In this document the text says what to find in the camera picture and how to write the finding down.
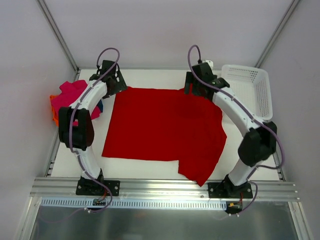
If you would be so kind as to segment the red t shirt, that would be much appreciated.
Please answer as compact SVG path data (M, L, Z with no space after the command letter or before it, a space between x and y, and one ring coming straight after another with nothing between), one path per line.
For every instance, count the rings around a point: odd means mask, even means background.
M226 144L222 120L214 103L182 89L129 87L115 97L102 156L178 161L178 173L202 186Z

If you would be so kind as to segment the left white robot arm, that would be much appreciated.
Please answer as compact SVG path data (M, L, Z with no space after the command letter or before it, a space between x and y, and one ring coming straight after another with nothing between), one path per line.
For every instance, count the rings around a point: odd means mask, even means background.
M70 149L81 169L81 180L88 180L87 189L93 195L104 191L103 172L92 144L95 138L92 113L103 99L127 90L126 82L116 61L103 60L97 72L89 78L85 90L69 106L58 111L59 140Z

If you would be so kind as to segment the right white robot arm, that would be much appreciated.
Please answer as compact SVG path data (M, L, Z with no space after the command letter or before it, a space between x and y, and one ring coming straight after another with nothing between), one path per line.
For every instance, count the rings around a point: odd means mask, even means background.
M250 193L249 177L262 167L279 144L273 116L268 73L259 68L224 65L221 76L213 73L212 62L199 60L191 66L185 78L184 92L202 97L225 114L239 130L242 140L237 149L238 161L213 192L226 198ZM237 96L232 84L244 85L253 91L254 110L250 110Z

